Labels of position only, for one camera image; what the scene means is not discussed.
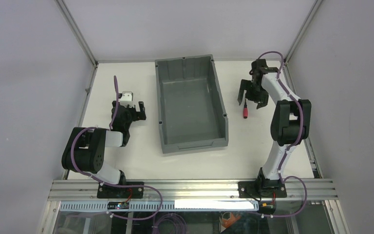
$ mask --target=white wall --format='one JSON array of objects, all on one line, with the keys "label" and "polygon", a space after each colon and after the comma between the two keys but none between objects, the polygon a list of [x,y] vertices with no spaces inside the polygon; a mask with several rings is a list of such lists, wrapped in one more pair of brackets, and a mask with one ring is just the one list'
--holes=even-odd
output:
[{"label": "white wall", "polygon": [[92,66],[53,0],[0,0],[0,234],[37,231]]},{"label": "white wall", "polygon": [[65,0],[97,60],[286,53],[314,0]]},{"label": "white wall", "polygon": [[290,68],[351,232],[374,233],[374,1],[325,0]]}]

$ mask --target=white robotic arm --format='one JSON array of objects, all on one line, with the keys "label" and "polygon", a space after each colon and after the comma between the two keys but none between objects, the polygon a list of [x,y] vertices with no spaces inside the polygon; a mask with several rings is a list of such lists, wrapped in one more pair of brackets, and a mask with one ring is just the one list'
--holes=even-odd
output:
[{"label": "white robotic arm", "polygon": [[[277,104],[279,100],[287,100],[292,101],[292,99],[286,94],[283,87],[280,86],[279,82],[276,78],[277,73],[267,73],[263,75],[262,77],[262,87],[269,93],[270,97],[273,99],[274,103]],[[300,98],[293,93],[293,91],[290,90],[289,87],[287,87],[286,84],[283,84],[287,90],[289,90],[290,94],[296,98],[296,100],[299,100]],[[286,152],[286,149],[291,144],[284,144],[280,146],[277,141],[273,142],[272,149],[270,150],[269,158],[267,159],[266,163],[262,167],[262,171],[264,176],[267,179],[270,180],[278,180],[279,177],[279,164],[281,159],[283,158],[284,153]],[[290,154],[293,152],[293,150],[296,148],[295,146],[290,147],[286,152],[286,158],[284,159],[283,164],[281,165],[281,171],[280,173],[283,173],[284,167],[286,166],[286,163],[290,157]]]},{"label": "white robotic arm", "polygon": [[246,91],[245,99],[257,103],[257,109],[267,105],[269,96],[276,105],[270,126],[273,145],[269,158],[260,168],[255,182],[251,184],[244,182],[240,186],[243,188],[242,192],[256,197],[266,197],[273,194],[277,197],[286,197],[285,186],[280,174],[293,150],[302,139],[306,139],[309,135],[311,103],[309,100],[300,99],[286,84],[278,80],[278,72],[278,68],[268,67],[265,59],[257,59],[252,62],[252,70],[249,72],[252,80],[242,79],[240,84],[239,105],[243,100],[244,91]]}]

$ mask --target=purple cable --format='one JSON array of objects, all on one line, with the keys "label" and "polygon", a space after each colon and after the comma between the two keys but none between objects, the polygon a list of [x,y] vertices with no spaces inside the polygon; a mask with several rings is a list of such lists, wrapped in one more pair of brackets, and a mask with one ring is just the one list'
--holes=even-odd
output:
[{"label": "purple cable", "polygon": [[[281,72],[281,70],[283,68],[283,65],[284,65],[283,55],[280,52],[278,52],[278,51],[268,51],[268,52],[265,52],[265,53],[261,54],[258,57],[258,59],[260,59],[263,55],[271,54],[271,53],[278,54],[280,56],[280,68],[279,68],[279,71],[277,72],[276,80],[279,83],[279,85],[283,88],[283,90],[286,92],[286,94],[290,97],[290,99],[296,103],[296,105],[298,106],[298,110],[299,110],[300,126],[299,126],[298,137],[296,138],[295,142],[293,142],[291,145],[289,145],[286,148],[286,151],[288,151],[291,147],[297,145],[300,142],[300,140],[301,140],[302,133],[303,133],[303,121],[304,121],[304,119],[303,119],[303,110],[302,110],[302,106],[300,105],[300,103],[298,102],[298,100],[296,100],[296,98],[290,94],[290,91],[286,88],[286,86],[280,80],[280,72]],[[307,202],[307,188],[306,188],[306,184],[303,182],[303,180],[300,179],[297,176],[294,176],[294,175],[290,175],[290,176],[286,177],[285,179],[283,179],[283,177],[281,176],[281,167],[283,166],[283,163],[284,163],[284,161],[287,158],[287,152],[286,151],[284,152],[283,157],[281,158],[280,163],[279,163],[279,167],[278,167],[278,171],[280,171],[280,173],[279,173],[280,181],[282,183],[285,183],[290,178],[295,178],[295,179],[299,180],[302,183],[303,188],[304,188],[304,200],[303,200],[302,206],[296,212],[294,212],[294,213],[292,213],[290,215],[289,214],[287,214],[287,215],[286,214],[284,214],[284,215],[275,215],[274,217],[292,217],[292,216],[295,216],[295,215],[299,214],[304,209],[304,207],[306,206],[306,202]]]},{"label": "purple cable", "polygon": [[115,88],[115,95],[116,95],[117,102],[115,103],[115,110],[114,110],[114,114],[112,115],[112,119],[111,119],[111,123],[110,123],[110,130],[112,130],[112,123],[114,123],[115,117],[117,116],[118,107],[120,106],[119,102],[118,102],[118,99],[120,97],[120,93],[118,92],[117,76],[114,76],[114,88]]},{"label": "purple cable", "polygon": [[171,231],[172,234],[186,234],[187,233],[187,224],[184,221],[183,217],[179,216],[176,213],[169,213],[161,216],[157,221],[154,217],[154,226],[152,227],[152,234],[160,234],[158,226],[164,222],[168,221],[173,224],[174,229]]},{"label": "purple cable", "polygon": [[[118,83],[117,83],[117,77],[114,76],[114,85],[115,85],[115,91],[117,93],[117,104],[116,104],[116,108],[115,108],[115,111],[114,111],[114,115],[113,115],[113,118],[111,120],[111,123],[110,123],[110,127],[112,126],[112,122],[114,121],[114,118],[115,118],[115,115],[117,114],[117,109],[118,109]],[[111,187],[116,187],[116,188],[139,188],[139,187],[143,187],[143,188],[149,188],[151,190],[154,190],[158,193],[158,195],[160,196],[160,205],[158,206],[158,209],[150,216],[148,217],[145,217],[145,218],[128,218],[128,217],[124,217],[124,216],[120,216],[120,215],[115,215],[115,214],[112,214],[114,217],[117,217],[117,218],[122,218],[122,219],[126,219],[126,220],[147,220],[149,218],[152,218],[154,217],[161,209],[161,206],[163,205],[163,196],[161,195],[160,191],[158,191],[156,188],[153,188],[151,186],[148,186],[148,185],[118,185],[118,184],[111,184],[111,183],[108,183],[108,182],[104,182],[102,181],[101,179],[93,176],[92,174],[90,173],[87,173],[87,172],[83,172],[81,171],[78,166],[76,165],[76,162],[75,162],[75,158],[74,158],[74,149],[75,149],[75,145],[79,139],[79,137],[86,131],[88,130],[93,130],[93,129],[96,129],[96,127],[89,127],[89,128],[84,128],[81,130],[81,132],[79,132],[76,137],[74,138],[73,142],[72,142],[72,145],[71,145],[71,162],[72,162],[72,165],[74,166],[75,170],[85,176],[89,176],[91,177],[92,179],[94,179],[95,181],[99,182],[99,183],[104,183],[108,186],[111,186]]]}]

